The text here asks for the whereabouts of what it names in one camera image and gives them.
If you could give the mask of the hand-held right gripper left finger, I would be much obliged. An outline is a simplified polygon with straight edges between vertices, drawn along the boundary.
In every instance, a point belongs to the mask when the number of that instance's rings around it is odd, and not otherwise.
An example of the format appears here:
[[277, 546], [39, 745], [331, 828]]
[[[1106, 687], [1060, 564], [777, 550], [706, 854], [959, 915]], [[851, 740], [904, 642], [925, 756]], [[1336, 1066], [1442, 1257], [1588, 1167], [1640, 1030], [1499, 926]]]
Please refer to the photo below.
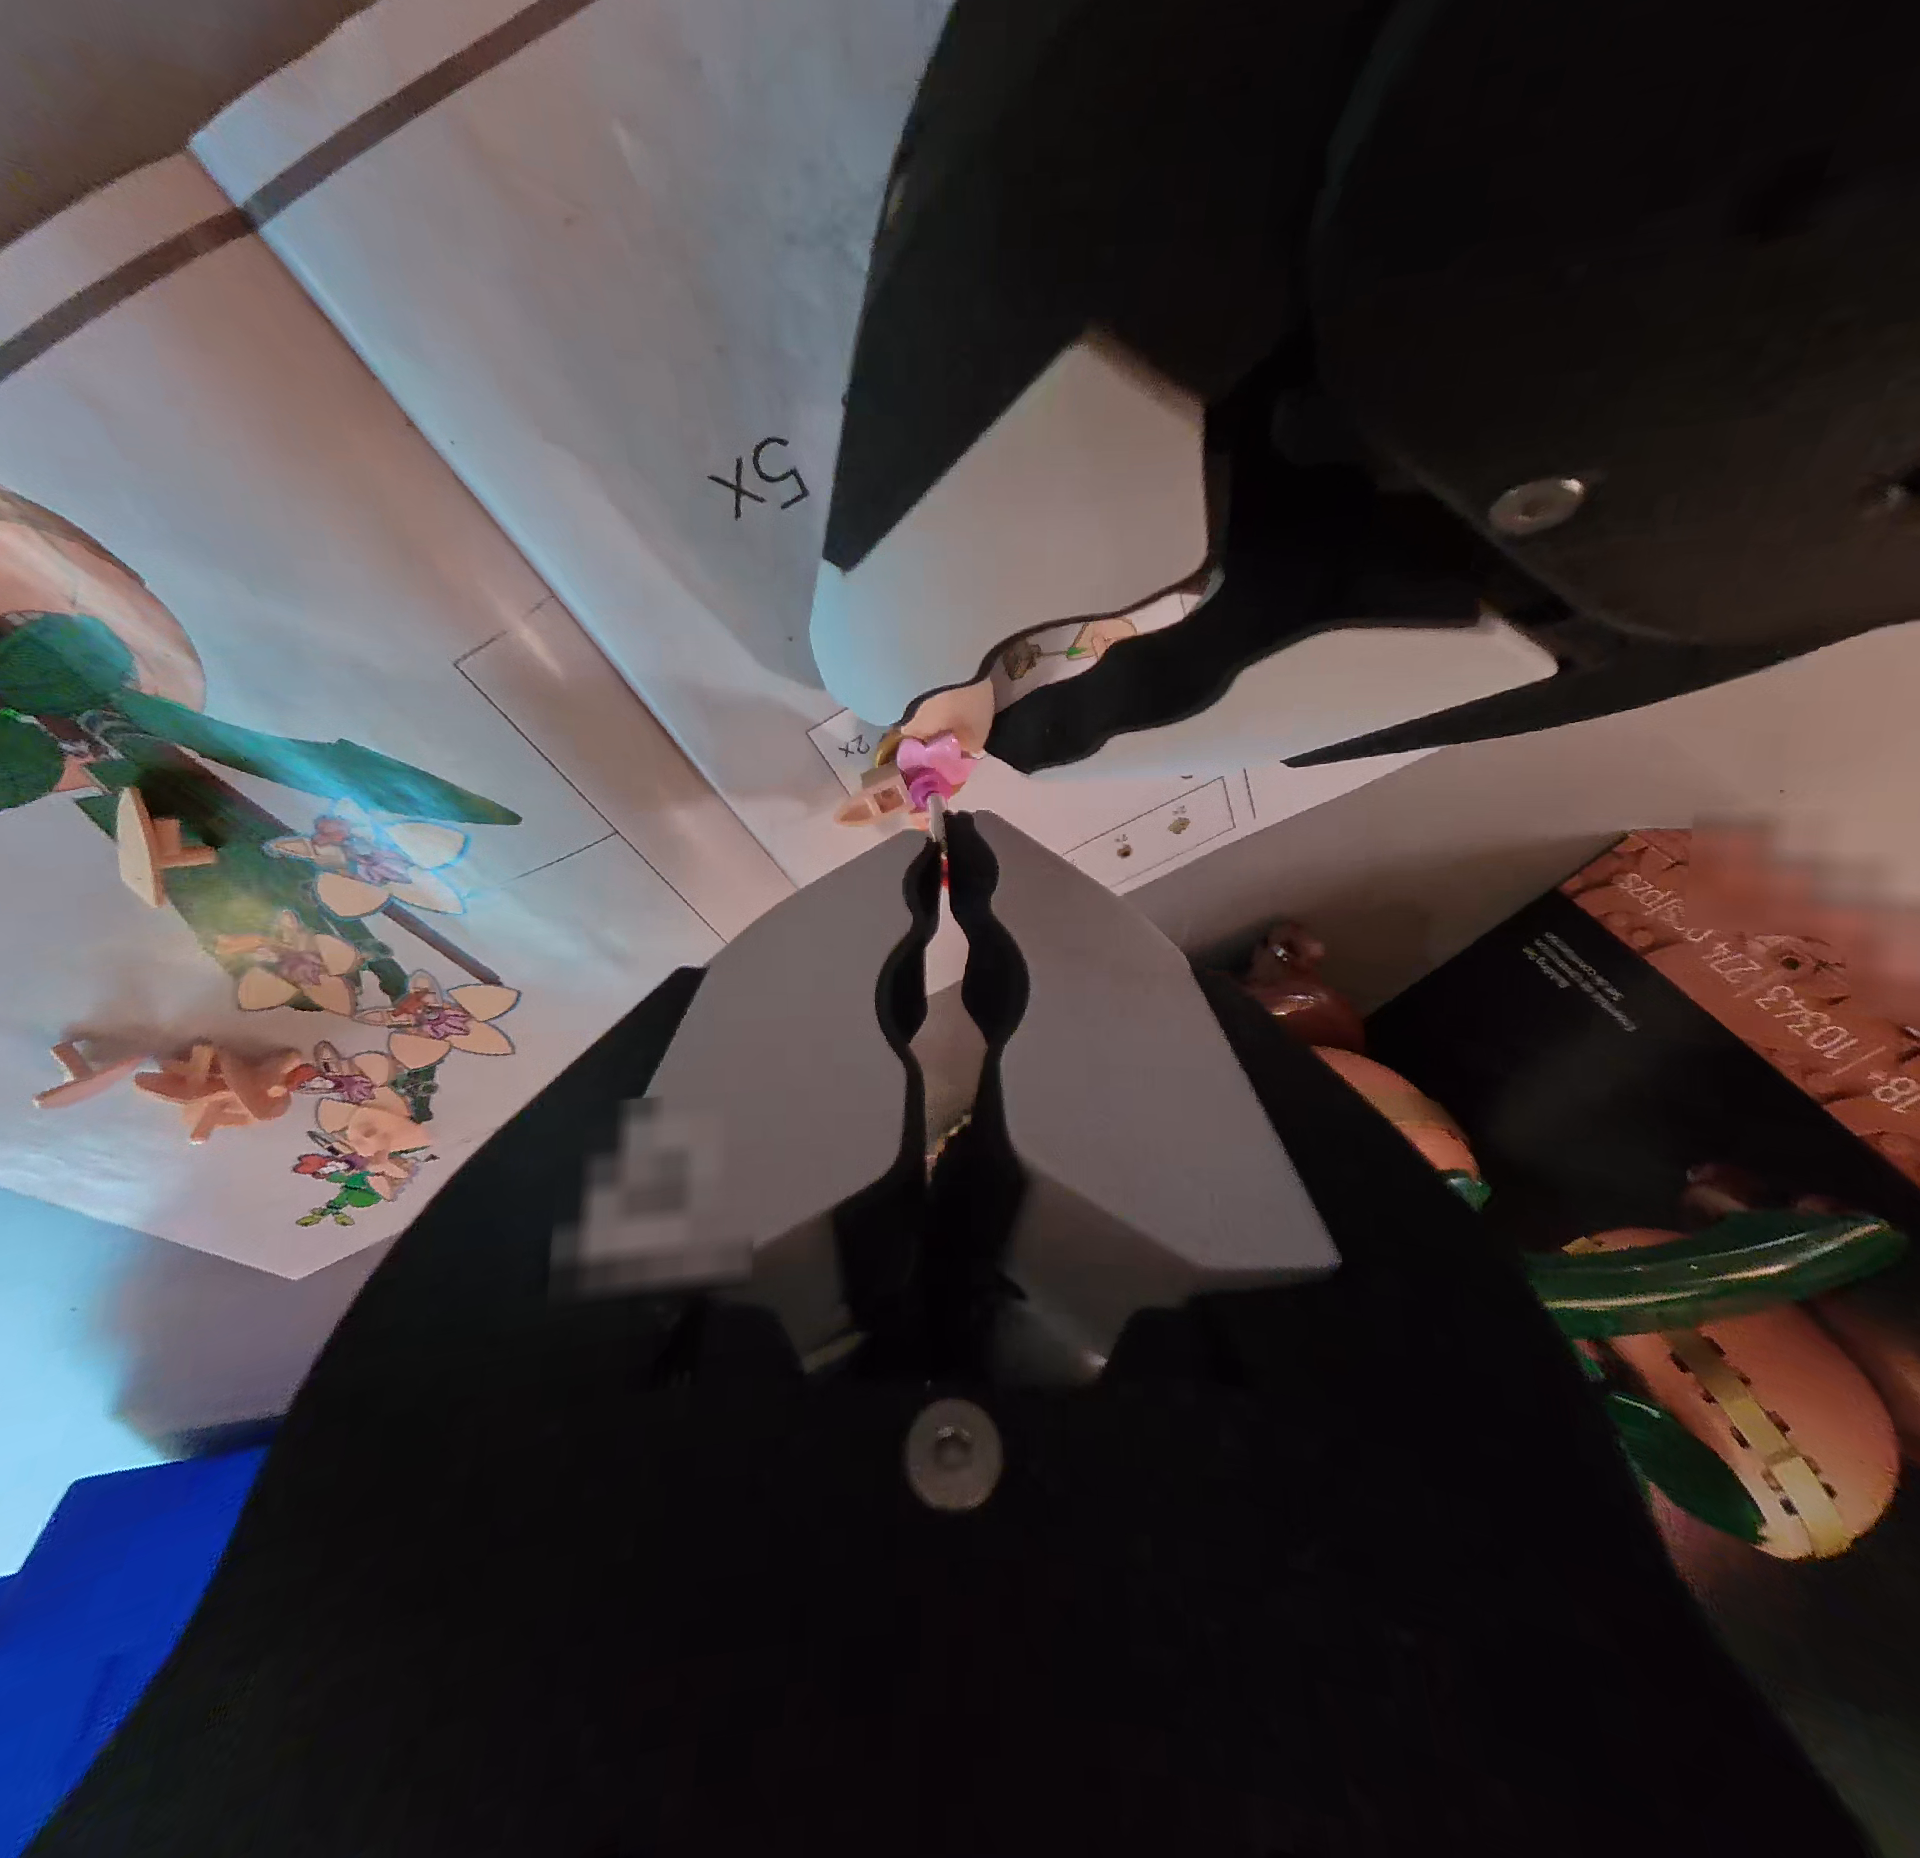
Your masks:
[[883, 1327], [914, 1266], [913, 1038], [944, 859], [877, 844], [711, 959], [644, 1095], [644, 1278], [780, 1320], [805, 1360]]

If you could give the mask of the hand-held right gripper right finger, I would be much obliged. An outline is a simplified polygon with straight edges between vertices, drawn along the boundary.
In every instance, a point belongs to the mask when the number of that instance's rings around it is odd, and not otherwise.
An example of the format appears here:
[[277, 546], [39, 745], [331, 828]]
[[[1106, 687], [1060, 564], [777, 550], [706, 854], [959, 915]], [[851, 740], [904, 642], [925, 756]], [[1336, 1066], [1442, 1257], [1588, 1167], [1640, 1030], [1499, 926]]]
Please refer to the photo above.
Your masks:
[[1096, 1374], [1138, 1313], [1331, 1278], [1328, 1222], [1172, 940], [1001, 814], [952, 814], [947, 861], [1001, 1174], [994, 1363]]

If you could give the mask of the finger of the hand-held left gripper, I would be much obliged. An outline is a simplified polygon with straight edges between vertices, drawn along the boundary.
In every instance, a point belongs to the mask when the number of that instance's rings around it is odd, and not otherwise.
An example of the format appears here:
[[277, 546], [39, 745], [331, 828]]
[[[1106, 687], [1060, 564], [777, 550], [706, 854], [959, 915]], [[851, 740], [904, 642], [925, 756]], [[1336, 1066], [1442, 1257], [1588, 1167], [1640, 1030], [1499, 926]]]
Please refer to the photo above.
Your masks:
[[1176, 587], [1050, 575], [984, 591], [984, 652], [1064, 630], [1099, 646], [998, 684], [988, 751], [1022, 776], [1288, 766], [1549, 681], [1543, 643], [1453, 575], [1211, 568]]
[[1002, 646], [1121, 616], [1208, 564], [1206, 404], [1115, 340], [1069, 345], [865, 554], [823, 561], [823, 684], [877, 726]]

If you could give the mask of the pink and tan brick blossom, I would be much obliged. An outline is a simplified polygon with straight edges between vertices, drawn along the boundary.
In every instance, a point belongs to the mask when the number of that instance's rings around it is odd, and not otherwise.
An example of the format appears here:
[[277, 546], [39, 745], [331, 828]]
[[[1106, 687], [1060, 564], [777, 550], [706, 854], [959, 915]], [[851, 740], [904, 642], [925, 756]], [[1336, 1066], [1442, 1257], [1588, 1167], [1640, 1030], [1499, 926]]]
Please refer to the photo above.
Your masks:
[[952, 799], [986, 756], [994, 720], [997, 686], [991, 677], [929, 693], [904, 718], [895, 768], [913, 809], [929, 811], [937, 797]]

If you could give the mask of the grey desk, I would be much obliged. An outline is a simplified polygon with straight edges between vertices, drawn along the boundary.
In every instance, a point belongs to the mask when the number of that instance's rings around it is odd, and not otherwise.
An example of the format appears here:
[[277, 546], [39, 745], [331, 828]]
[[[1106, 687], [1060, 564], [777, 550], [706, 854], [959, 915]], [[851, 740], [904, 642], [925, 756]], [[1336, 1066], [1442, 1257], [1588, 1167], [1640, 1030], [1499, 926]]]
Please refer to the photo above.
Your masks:
[[[5, 235], [183, 149], [374, 0], [5, 0]], [[1753, 816], [1916, 894], [1916, 630], [1651, 709], [1440, 754], [1134, 894], [1194, 951], [1332, 926], [1378, 1004], [1627, 828]], [[382, 1248], [300, 1284], [5, 1195], [5, 1570], [77, 1478], [263, 1438]]]

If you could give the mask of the black brick set box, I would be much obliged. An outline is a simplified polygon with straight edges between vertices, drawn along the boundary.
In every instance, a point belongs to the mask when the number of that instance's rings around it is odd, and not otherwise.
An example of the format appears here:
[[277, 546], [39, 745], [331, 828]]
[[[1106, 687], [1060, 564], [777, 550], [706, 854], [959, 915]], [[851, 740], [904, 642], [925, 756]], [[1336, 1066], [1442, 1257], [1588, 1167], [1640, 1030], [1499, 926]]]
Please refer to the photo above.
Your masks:
[[1759, 829], [1640, 828], [1404, 986], [1369, 1051], [1541, 1239], [1686, 1226], [1711, 1188], [1916, 1233], [1916, 909]]

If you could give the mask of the open brick instruction booklet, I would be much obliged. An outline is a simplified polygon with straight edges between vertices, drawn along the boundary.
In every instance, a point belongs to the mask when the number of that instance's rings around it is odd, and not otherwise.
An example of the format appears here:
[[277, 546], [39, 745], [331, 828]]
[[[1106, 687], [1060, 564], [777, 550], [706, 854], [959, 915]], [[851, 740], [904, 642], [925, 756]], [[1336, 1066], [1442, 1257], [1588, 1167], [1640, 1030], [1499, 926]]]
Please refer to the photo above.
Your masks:
[[[7, 1194], [304, 1280], [898, 826], [810, 613], [952, 1], [382, 0], [5, 252]], [[70, 1036], [308, 1077], [192, 1145]]]

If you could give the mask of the peach brick piece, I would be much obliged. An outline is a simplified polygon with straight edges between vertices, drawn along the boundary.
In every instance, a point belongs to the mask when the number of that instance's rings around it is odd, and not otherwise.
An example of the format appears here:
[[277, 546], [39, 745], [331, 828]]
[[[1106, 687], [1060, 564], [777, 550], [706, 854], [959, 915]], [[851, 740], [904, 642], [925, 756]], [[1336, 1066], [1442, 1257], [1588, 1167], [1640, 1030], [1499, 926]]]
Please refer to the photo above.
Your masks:
[[36, 1109], [78, 1105], [136, 1076], [151, 1054], [120, 1038], [69, 1036], [50, 1048], [61, 1080], [32, 1095]]
[[271, 1125], [286, 1118], [311, 1076], [302, 1051], [240, 1051], [197, 1042], [183, 1054], [155, 1056], [132, 1072], [135, 1090], [181, 1116], [186, 1141], [208, 1144], [225, 1130]]
[[151, 909], [172, 904], [170, 876], [219, 868], [219, 847], [190, 841], [175, 816], [155, 814], [136, 786], [114, 802], [116, 874], [127, 889]]

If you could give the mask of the brick flower pot model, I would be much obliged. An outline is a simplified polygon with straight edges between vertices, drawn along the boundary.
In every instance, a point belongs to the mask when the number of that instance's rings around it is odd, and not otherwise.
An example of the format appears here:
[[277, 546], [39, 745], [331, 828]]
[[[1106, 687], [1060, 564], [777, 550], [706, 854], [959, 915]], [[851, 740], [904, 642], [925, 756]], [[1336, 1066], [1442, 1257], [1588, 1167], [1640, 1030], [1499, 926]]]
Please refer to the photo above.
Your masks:
[[1494, 1214], [1466, 1127], [1371, 1051], [1326, 947], [1272, 923], [1240, 986], [1525, 1251], [1645, 1494], [1770, 1558], [1837, 1558], [1916, 1463], [1916, 1233], [1881, 1216], [1709, 1188], [1686, 1226], [1541, 1239]]

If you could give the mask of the blue plastic container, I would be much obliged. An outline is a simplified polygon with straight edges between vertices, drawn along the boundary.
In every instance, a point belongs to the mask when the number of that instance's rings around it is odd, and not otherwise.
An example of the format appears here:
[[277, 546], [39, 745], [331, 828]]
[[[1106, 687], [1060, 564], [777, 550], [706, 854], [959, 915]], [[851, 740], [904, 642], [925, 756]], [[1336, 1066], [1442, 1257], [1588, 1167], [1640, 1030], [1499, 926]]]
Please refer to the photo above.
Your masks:
[[2, 1584], [2, 1852], [20, 1856], [153, 1683], [264, 1443], [82, 1478]]

